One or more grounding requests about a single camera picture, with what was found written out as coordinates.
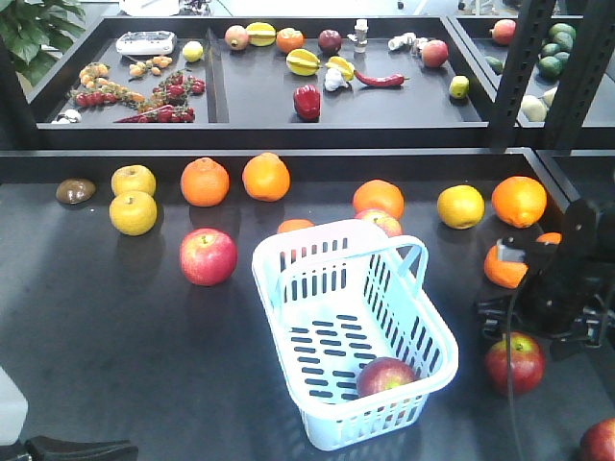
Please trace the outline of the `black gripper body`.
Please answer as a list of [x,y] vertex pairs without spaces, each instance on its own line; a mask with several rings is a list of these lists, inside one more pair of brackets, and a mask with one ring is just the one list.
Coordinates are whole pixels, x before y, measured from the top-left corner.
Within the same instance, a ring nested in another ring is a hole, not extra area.
[[602,344],[614,327],[614,203],[570,203],[561,235],[543,269],[528,267],[512,294],[477,303],[485,337],[538,336],[557,361]]

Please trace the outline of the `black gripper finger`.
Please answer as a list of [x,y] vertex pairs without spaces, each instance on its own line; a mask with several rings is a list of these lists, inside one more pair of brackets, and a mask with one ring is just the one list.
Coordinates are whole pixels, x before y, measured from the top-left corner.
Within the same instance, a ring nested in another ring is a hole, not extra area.
[[34,460],[136,460],[138,447],[130,441],[69,442],[37,436],[25,443]]

